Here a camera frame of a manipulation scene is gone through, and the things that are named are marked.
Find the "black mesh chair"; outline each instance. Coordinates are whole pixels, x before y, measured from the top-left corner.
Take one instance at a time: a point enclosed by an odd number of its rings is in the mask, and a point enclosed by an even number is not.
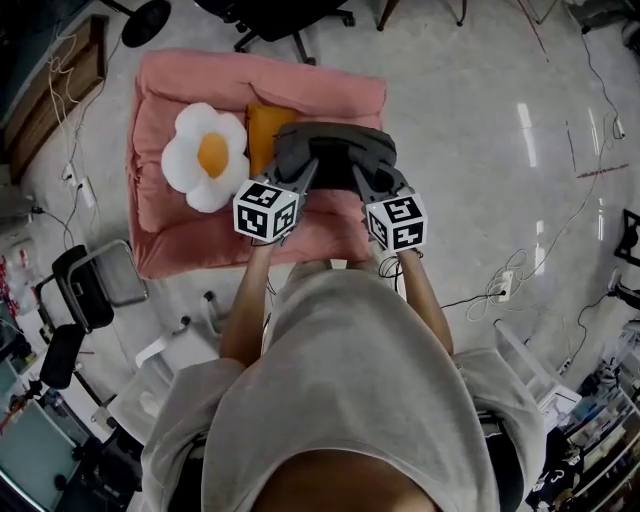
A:
[[[225,23],[236,23],[239,32],[249,30],[234,45],[236,52],[246,53],[246,45],[257,37],[273,42],[293,36],[302,62],[315,66],[316,59],[307,55],[300,39],[300,30],[327,16],[342,18],[347,27],[355,26],[356,19],[353,13],[338,9],[345,1],[196,0],[196,3],[211,14],[222,18]]]

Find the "white cube with marker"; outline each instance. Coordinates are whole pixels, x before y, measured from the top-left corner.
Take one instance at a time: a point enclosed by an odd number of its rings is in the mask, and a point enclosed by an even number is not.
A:
[[[392,252],[414,249],[427,241],[427,214],[418,194],[370,203],[366,215],[369,233]]]
[[[296,225],[299,199],[295,192],[247,180],[233,198],[233,227],[243,235],[274,242]]]

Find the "yellow yolk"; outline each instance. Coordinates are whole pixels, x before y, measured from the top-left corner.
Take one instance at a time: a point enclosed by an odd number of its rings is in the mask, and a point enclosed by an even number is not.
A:
[[[202,137],[198,149],[198,161],[206,173],[217,178],[229,163],[227,141],[219,133],[211,132]]]

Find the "pink cushion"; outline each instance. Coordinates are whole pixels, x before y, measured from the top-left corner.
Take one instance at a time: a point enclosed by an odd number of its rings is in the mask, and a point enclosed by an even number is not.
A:
[[[213,214],[190,208],[160,168],[174,121],[187,105],[207,102],[244,121],[248,103],[293,108],[299,119],[380,128],[382,80],[245,54],[193,50],[148,53],[136,78],[128,133],[129,228],[140,274],[160,278],[197,268],[245,263],[249,239],[233,230],[230,206]],[[362,203],[346,191],[314,190],[305,215],[274,263],[363,260],[368,235]]]

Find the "orange pillow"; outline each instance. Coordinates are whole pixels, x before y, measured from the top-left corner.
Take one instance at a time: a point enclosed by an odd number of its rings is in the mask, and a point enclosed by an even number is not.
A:
[[[283,124],[293,123],[296,111],[269,107],[257,103],[247,105],[247,134],[249,136],[249,174],[258,176],[273,160],[273,143]]]

